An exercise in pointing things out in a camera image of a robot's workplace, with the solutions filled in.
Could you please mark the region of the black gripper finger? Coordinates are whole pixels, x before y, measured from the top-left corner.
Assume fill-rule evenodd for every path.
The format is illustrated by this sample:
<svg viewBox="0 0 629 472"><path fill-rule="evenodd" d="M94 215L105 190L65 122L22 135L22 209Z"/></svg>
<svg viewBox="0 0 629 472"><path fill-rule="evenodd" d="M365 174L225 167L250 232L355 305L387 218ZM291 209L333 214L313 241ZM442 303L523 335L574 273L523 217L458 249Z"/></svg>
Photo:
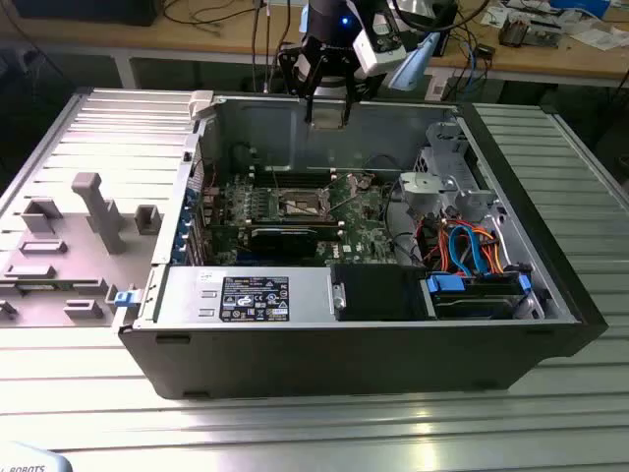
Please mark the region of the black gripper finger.
<svg viewBox="0 0 629 472"><path fill-rule="evenodd" d="M373 98L379 89L379 76L368 77L363 72L354 52L343 51L341 67L345 81L346 97L341 123L349 122L352 106L364 99Z"/></svg>
<svg viewBox="0 0 629 472"><path fill-rule="evenodd" d="M283 46L278 54L287 91L306 101L306 123L313 119L315 91L327 65L326 52L327 47L320 41L305 41Z"/></svg>

